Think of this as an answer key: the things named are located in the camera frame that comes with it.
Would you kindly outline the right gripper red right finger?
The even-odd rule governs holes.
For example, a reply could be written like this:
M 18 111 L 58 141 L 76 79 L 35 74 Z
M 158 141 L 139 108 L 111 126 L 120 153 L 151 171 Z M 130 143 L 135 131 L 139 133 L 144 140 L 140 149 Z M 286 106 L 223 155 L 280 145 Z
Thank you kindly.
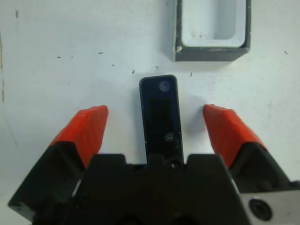
M 260 138 L 232 109 L 205 105 L 212 149 L 222 156 L 241 193 L 290 190 L 290 180 Z

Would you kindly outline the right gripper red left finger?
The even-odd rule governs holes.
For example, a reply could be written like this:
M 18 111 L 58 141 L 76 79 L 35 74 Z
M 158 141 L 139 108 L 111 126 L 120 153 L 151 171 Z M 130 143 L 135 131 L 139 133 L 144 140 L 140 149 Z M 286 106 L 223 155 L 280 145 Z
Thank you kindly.
M 107 119 L 105 105 L 80 110 L 49 144 L 8 207 L 24 218 L 63 213 L 91 159 L 101 148 Z

